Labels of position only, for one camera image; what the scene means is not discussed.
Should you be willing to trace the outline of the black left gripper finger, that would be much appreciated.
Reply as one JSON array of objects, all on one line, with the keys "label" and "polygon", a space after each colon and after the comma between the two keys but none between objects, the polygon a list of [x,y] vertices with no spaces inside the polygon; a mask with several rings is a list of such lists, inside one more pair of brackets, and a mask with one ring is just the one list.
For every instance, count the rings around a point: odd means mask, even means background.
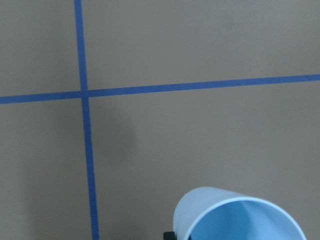
[{"label": "black left gripper finger", "polygon": [[174,231],[166,231],[163,233],[163,240],[177,240],[176,234]]}]

